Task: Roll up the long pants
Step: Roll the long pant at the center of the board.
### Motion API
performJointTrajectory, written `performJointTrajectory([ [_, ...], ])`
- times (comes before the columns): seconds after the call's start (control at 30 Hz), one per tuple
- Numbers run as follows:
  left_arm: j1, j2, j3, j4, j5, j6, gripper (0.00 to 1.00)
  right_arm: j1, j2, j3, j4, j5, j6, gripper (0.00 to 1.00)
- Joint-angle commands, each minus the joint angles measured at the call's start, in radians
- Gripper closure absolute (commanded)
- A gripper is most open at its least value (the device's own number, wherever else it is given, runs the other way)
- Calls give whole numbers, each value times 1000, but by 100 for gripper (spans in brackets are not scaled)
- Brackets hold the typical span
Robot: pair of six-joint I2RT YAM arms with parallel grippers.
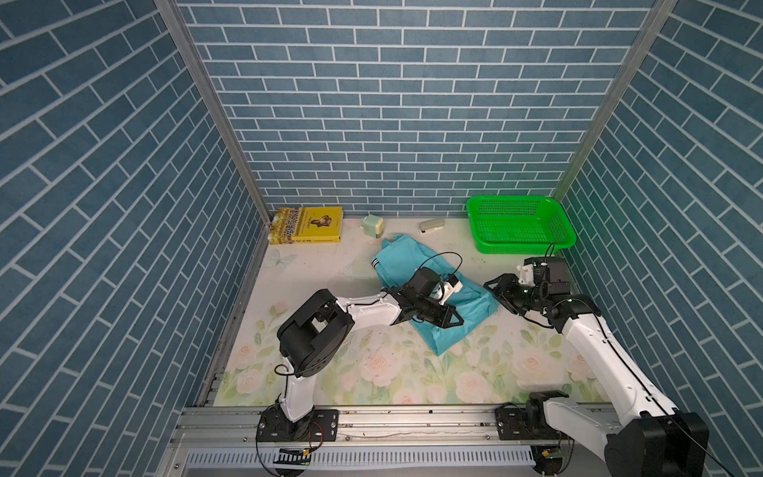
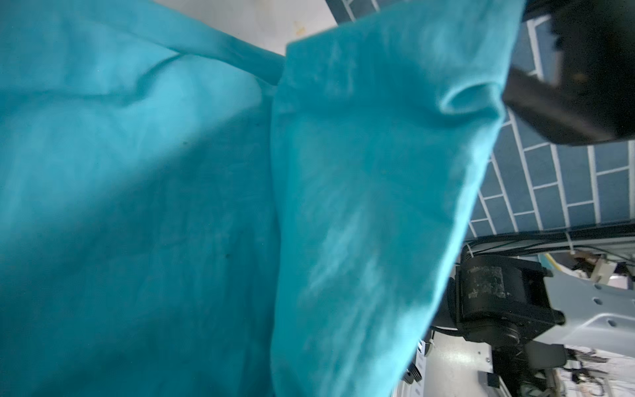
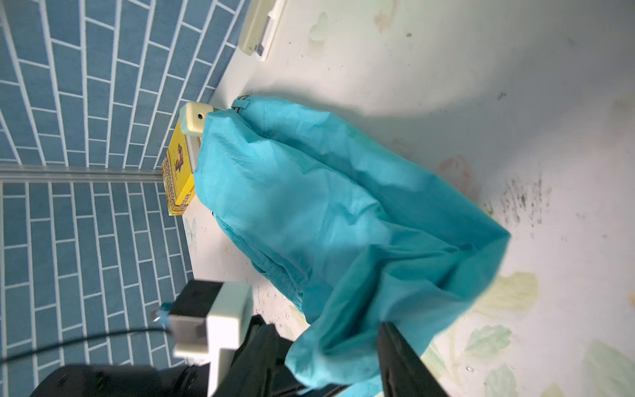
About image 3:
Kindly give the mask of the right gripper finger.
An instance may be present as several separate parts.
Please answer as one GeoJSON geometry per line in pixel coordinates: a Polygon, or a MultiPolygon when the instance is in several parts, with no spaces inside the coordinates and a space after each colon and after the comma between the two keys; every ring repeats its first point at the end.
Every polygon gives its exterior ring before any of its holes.
{"type": "Polygon", "coordinates": [[[377,352],[384,396],[448,397],[393,324],[380,324],[377,352]]]}

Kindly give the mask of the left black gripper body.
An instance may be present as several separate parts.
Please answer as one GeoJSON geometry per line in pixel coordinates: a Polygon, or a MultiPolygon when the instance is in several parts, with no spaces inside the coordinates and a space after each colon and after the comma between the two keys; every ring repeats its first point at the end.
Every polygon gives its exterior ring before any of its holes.
{"type": "Polygon", "coordinates": [[[215,396],[337,396],[347,388],[330,384],[311,388],[297,380],[285,365],[292,345],[261,315],[251,318],[246,340],[236,352],[215,396]]]}

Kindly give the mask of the teal long pants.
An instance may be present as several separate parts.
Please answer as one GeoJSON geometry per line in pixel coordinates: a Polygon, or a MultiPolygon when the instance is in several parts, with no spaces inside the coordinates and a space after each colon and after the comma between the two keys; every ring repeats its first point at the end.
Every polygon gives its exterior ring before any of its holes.
{"type": "Polygon", "coordinates": [[[489,287],[510,239],[442,178],[284,99],[210,112],[194,181],[221,230],[304,314],[291,373],[347,396],[380,392],[381,323],[423,354],[489,287]]]}

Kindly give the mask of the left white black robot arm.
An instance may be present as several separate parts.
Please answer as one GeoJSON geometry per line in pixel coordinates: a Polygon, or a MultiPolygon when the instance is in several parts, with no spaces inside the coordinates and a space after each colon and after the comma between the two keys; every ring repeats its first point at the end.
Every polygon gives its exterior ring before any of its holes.
{"type": "Polygon", "coordinates": [[[291,347],[263,317],[251,318],[246,341],[236,351],[220,351],[218,384],[213,364],[181,365],[157,370],[146,365],[68,365],[51,372],[33,396],[337,396],[347,388],[330,384],[317,389],[302,384],[284,365],[291,347]]]}

